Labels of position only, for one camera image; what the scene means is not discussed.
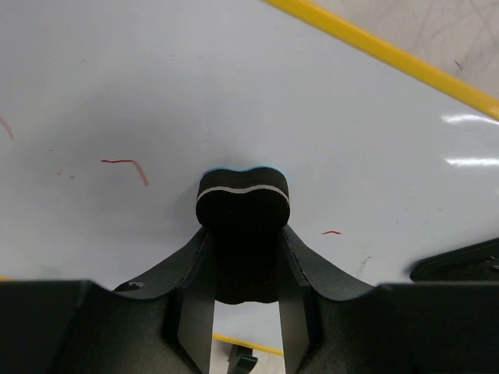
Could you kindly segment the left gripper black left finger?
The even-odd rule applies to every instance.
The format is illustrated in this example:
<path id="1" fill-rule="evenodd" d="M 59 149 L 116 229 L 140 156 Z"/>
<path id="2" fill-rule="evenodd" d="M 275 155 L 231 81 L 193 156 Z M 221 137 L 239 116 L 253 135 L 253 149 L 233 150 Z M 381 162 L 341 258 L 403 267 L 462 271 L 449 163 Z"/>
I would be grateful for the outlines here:
<path id="1" fill-rule="evenodd" d="M 212 237 L 109 291 L 89 280 L 1 284 L 4 373 L 206 373 L 214 321 Z"/>

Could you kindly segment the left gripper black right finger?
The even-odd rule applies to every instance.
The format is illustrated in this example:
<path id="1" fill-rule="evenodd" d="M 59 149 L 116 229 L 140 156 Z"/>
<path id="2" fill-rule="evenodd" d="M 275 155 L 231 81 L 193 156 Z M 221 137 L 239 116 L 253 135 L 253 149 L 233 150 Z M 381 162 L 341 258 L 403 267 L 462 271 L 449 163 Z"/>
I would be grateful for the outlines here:
<path id="1" fill-rule="evenodd" d="M 495 373 L 498 284 L 370 286 L 278 236 L 278 302 L 288 373 Z"/>

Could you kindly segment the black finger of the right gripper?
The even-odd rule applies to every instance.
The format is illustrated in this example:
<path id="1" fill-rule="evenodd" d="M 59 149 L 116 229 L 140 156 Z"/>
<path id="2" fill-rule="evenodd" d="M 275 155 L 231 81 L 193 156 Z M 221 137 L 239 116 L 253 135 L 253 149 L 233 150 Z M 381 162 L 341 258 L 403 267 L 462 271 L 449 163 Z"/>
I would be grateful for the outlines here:
<path id="1" fill-rule="evenodd" d="M 410 272 L 420 281 L 498 281 L 498 239 L 470 245 L 416 262 Z"/>

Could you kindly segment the black bone shaped eraser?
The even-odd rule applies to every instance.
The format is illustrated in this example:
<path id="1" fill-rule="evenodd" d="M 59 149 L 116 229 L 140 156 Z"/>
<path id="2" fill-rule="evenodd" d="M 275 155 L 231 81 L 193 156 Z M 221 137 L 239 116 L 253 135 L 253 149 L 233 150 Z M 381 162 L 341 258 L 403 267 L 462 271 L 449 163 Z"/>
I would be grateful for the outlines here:
<path id="1" fill-rule="evenodd" d="M 290 213 L 287 180 L 274 168 L 218 168 L 203 175 L 196 218 L 213 238 L 217 301 L 277 301 L 278 234 Z"/>

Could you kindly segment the yellow framed whiteboard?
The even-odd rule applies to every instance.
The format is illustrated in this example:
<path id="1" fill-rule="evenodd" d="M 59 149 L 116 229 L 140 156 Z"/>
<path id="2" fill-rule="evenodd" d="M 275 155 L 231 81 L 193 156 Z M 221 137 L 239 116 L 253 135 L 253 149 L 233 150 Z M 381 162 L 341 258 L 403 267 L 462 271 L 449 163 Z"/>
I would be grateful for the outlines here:
<path id="1" fill-rule="evenodd" d="M 369 284 L 498 236 L 498 122 L 262 1 L 1 4 L 1 275 L 107 287 L 198 230 L 200 177 L 269 166 Z"/>

